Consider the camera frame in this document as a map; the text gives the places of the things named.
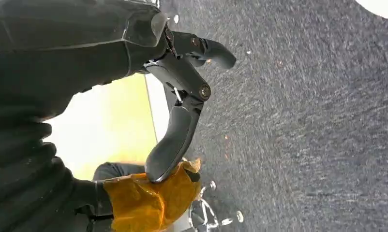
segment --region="bolt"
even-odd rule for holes
[[[194,46],[200,45],[200,39],[195,37],[191,39],[191,42],[194,44]]]
[[[205,100],[207,100],[211,96],[211,88],[209,87],[209,85],[204,84],[201,86],[200,96]]]

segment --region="yellow plastic wrap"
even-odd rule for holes
[[[182,162],[164,182],[151,183],[146,174],[132,174],[104,182],[112,207],[115,232],[161,232],[176,221],[199,194],[184,169],[197,173],[200,161]]]

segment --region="black pants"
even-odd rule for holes
[[[93,180],[106,180],[130,174],[144,173],[144,166],[129,163],[101,164],[94,172]]]

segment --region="yellow wall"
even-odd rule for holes
[[[79,179],[91,179],[106,161],[144,162],[157,143],[143,75],[77,94],[49,123],[53,133],[45,140]]]

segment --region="brake lever pivot bolt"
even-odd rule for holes
[[[211,88],[209,85],[202,85],[200,88],[200,96],[207,100],[211,96]]]

